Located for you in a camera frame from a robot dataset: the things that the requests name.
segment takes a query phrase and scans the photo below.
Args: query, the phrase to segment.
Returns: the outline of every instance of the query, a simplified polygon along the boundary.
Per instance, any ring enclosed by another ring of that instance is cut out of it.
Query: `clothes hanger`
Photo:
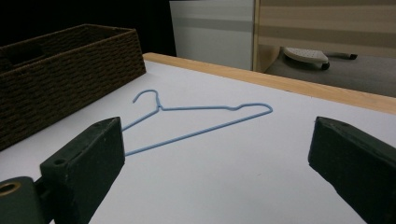
[[[147,115],[143,116],[142,118],[137,119],[137,120],[135,120],[134,122],[131,122],[130,124],[128,124],[128,125],[126,125],[125,127],[123,127],[123,128],[122,128],[122,131],[123,131],[123,132],[125,132],[126,130],[128,130],[128,129],[130,129],[131,127],[135,126],[136,124],[142,122],[143,120],[148,119],[149,117],[151,117],[151,116],[153,116],[153,115],[159,113],[160,110],[162,110],[162,111],[178,111],[178,110],[223,109],[223,110],[236,111],[236,110],[239,110],[240,108],[243,108],[243,107],[256,106],[256,105],[266,107],[268,110],[263,111],[263,112],[258,113],[258,114],[254,114],[254,115],[251,115],[251,116],[247,116],[247,117],[244,117],[244,118],[241,118],[241,119],[236,119],[236,120],[233,120],[233,121],[229,121],[229,122],[226,122],[226,123],[222,123],[222,124],[220,124],[220,125],[216,125],[216,126],[213,126],[213,127],[211,127],[211,128],[203,129],[203,130],[198,131],[198,132],[195,132],[195,133],[185,134],[185,135],[182,135],[182,136],[180,136],[180,137],[176,137],[176,138],[173,138],[173,139],[170,139],[170,140],[167,140],[167,141],[163,141],[163,142],[161,142],[161,143],[157,143],[157,144],[154,144],[154,145],[151,145],[151,146],[148,146],[148,147],[142,147],[142,148],[139,148],[139,149],[136,149],[136,150],[133,150],[133,151],[129,151],[129,152],[125,153],[125,157],[131,156],[131,155],[134,155],[134,154],[136,154],[136,153],[143,152],[143,151],[146,151],[146,150],[155,148],[155,147],[161,147],[161,146],[164,146],[164,145],[167,145],[167,144],[170,144],[170,143],[174,143],[174,142],[177,142],[177,141],[180,141],[180,140],[189,138],[189,137],[196,136],[196,135],[198,135],[198,134],[208,133],[208,132],[211,132],[211,131],[215,131],[215,130],[217,130],[217,129],[224,128],[224,127],[227,127],[227,126],[230,126],[230,125],[239,123],[239,122],[243,122],[243,121],[246,121],[246,120],[249,120],[249,119],[255,119],[255,118],[257,118],[257,117],[270,114],[270,113],[272,113],[272,112],[274,111],[274,109],[273,109],[270,105],[268,105],[268,104],[263,104],[263,103],[249,103],[249,104],[242,104],[242,105],[235,106],[235,107],[227,106],[227,105],[164,107],[164,106],[161,104],[161,102],[160,102],[159,93],[158,93],[157,91],[155,91],[155,90],[141,91],[140,93],[138,93],[138,94],[136,95],[136,97],[135,97],[134,100],[133,100],[133,103],[135,103],[135,102],[137,101],[137,99],[139,99],[139,97],[140,97],[142,94],[144,94],[144,93],[146,93],[146,92],[150,92],[150,91],[155,93],[155,101],[156,101],[156,104],[157,104],[155,110],[152,111],[152,112],[150,112],[150,113],[148,113]]]

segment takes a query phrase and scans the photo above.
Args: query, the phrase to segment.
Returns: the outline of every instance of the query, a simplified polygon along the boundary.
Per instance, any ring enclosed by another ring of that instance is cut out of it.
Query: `wicker basket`
[[[83,24],[0,48],[0,151],[146,73],[135,29]]]

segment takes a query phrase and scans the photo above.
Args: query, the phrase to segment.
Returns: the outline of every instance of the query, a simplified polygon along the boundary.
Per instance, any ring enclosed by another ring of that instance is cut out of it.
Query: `white table surface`
[[[308,165],[317,116],[396,147],[396,116],[146,61],[147,73],[0,152],[0,180],[28,175],[87,127],[155,106],[266,103],[272,114],[127,157],[91,223],[364,223]],[[160,112],[123,133],[125,151],[261,112]]]

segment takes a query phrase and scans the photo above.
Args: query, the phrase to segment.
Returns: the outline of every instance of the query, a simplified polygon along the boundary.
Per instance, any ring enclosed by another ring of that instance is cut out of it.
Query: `wooden table edge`
[[[354,105],[375,111],[396,114],[396,98],[353,91],[286,77],[277,77],[228,66],[202,63],[157,53],[145,53],[144,59],[154,63],[163,63],[193,71],[208,73],[220,77],[228,77],[248,83],[258,84],[282,91],[290,91],[323,100],[334,101],[346,105]]]

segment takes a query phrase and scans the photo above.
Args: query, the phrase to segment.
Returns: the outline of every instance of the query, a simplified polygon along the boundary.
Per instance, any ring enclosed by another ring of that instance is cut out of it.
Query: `white cabinet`
[[[254,0],[170,1],[177,57],[252,69]]]

